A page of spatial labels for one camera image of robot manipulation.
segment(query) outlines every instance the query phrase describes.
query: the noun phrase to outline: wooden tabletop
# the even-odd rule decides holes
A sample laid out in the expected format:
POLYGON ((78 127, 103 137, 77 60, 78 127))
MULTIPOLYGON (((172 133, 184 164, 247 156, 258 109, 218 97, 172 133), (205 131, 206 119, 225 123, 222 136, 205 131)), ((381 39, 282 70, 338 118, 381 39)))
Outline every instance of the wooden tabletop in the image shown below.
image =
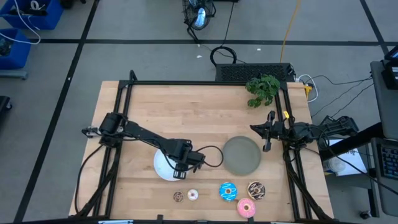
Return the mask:
MULTIPOLYGON (((99 126, 105 114, 112 112, 117 87, 118 82, 102 83, 93 126, 99 126)), ((289 83, 288 87, 296 121, 311 123, 303 85, 289 83)), ((264 140, 250 130, 249 125, 264 123, 268 112, 276 110, 275 103, 250 109, 246 104, 250 98, 252 95, 244 86, 135 85, 132 89, 128 118, 165 138, 191 139, 194 150, 207 145, 223 147, 224 143, 234 136, 247 136, 262 149, 264 140)), ((83 159, 99 146, 99 140, 88 140, 83 159)), ((315 143, 308 145, 308 148, 318 150, 315 143)), ((282 144, 279 141, 272 140, 271 151, 261 153, 260 166, 247 176, 235 176, 224 166, 211 168, 204 165, 198 172, 188 173, 185 180, 168 182, 155 173, 155 152, 155 148, 143 142, 123 143, 111 218, 153 220, 158 214, 163 214, 165 220, 245 221, 236 212, 237 203, 223 201, 218 190, 222 183, 230 181, 238 188, 237 199, 244 198, 248 197, 248 183, 258 180, 265 185, 266 196, 255 202, 257 212, 254 220, 294 220, 287 173, 282 160, 282 144), (198 190, 198 200, 192 202, 186 198, 180 203, 173 200, 175 192, 181 191, 186 195, 190 189, 198 190)), ((202 152, 206 155, 208 163, 220 162, 221 156, 217 150, 205 149, 202 152)), ((79 209, 98 186, 103 155, 104 149, 87 162, 82 172, 78 196, 79 209)), ((306 150, 302 150, 301 156, 308 191, 325 213, 332 217, 319 156, 306 150)), ((301 217, 305 217, 302 197, 298 190, 297 192, 300 214, 301 217)), ((100 213, 103 213, 104 205, 105 203, 102 204, 100 213)))

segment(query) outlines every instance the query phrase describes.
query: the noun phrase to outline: floor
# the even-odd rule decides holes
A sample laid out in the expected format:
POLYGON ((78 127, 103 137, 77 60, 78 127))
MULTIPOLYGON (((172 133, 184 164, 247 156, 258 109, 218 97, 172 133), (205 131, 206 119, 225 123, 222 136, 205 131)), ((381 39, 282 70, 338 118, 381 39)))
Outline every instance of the floor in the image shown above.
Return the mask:
MULTIPOLYGON (((232 3, 215 6, 216 17, 197 33, 211 49, 224 39, 232 3)), ((234 6, 226 45, 248 63, 278 62, 294 7, 295 0, 240 0, 234 6)), ((290 62, 299 75, 325 75, 337 83, 367 78, 369 63, 398 45, 397 7, 395 0, 302 0, 284 62, 290 62)), ((127 79, 130 69, 140 80, 215 79, 210 51, 193 44, 181 11, 180 0, 87 0, 84 5, 77 1, 63 13, 55 30, 39 32, 42 43, 32 46, 23 68, 29 78, 0 79, 0 95, 10 96, 14 104, 0 132, 0 223, 14 220, 21 201, 22 213, 16 220, 68 215, 86 144, 80 129, 91 123, 103 80, 127 79), (40 173, 34 173, 39 175, 35 185, 34 178, 29 179, 38 157, 44 162, 40 173), (22 199, 27 185, 33 190, 30 201, 29 194, 22 199)), ((0 28, 8 27, 0 21, 0 28)), ((220 55, 215 59, 231 61, 220 55)), ((310 103, 312 114, 355 85, 333 86, 324 78, 315 82, 319 97, 310 103)), ((353 88, 313 122, 336 113, 371 82, 353 88)), ((338 115, 353 117, 360 129, 378 122, 373 87, 338 115)), ((364 221, 358 212, 369 209, 365 190, 335 181, 328 188, 335 217, 342 221, 398 221, 384 214, 364 221)))

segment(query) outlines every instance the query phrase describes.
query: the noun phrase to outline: blue container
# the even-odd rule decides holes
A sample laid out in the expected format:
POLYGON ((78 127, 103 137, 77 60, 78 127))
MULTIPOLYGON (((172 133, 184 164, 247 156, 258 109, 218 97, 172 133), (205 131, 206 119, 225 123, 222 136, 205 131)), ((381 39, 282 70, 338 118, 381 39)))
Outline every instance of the blue container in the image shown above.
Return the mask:
MULTIPOLYGON (((47 6, 47 16, 30 16, 28 20, 28 16, 21 15, 23 20, 30 26, 30 28, 34 29, 36 26, 39 29, 54 29, 58 21, 61 18, 63 8, 60 5, 60 0, 36 0, 40 6, 45 4, 47 6)), ((30 7, 30 1, 28 0, 17 0, 19 10, 22 10, 30 7)), ((15 6, 14 0, 7 0, 7 2, 3 5, 0 10, 0 17, 3 17, 11 26, 14 28, 20 29, 28 29, 25 24, 21 21, 18 15, 10 15, 9 11, 15 6)))
MULTIPOLYGON (((19 29, 0 29, 0 33, 13 38, 29 42, 19 29)), ((7 56, 0 56, 0 69, 23 68, 29 55, 30 44, 15 42, 11 45, 11 51, 7 56)))

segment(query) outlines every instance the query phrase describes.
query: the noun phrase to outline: pink frosted donut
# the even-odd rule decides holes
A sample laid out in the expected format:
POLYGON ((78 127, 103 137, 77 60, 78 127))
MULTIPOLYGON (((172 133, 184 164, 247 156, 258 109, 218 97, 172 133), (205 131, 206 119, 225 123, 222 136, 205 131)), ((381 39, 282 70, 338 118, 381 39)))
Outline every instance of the pink frosted donut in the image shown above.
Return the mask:
POLYGON ((248 198, 242 198, 238 202, 238 213, 243 218, 251 218, 256 214, 256 205, 248 198))

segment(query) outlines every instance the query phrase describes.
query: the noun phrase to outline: donut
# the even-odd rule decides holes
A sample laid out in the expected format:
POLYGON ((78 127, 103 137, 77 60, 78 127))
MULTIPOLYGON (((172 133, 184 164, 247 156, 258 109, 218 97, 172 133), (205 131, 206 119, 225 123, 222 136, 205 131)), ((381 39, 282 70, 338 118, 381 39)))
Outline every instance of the donut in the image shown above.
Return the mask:
POLYGON ((220 186, 220 196, 227 202, 231 202, 236 198, 238 190, 231 182, 225 182, 220 186))
POLYGON ((189 200, 194 201, 194 200, 198 199, 198 197, 199 197, 199 193, 197 190, 191 189, 188 191, 188 199, 189 200))
POLYGON ((266 195, 266 188, 258 181, 249 183, 248 194, 254 200, 260 200, 266 195))
POLYGON ((182 192, 175 192, 173 195, 173 199, 176 202, 182 202, 182 200, 184 200, 184 194, 182 192))
POLYGON ((243 218, 251 218, 256 214, 256 206, 254 202, 248 198, 242 198, 238 202, 238 213, 243 218))

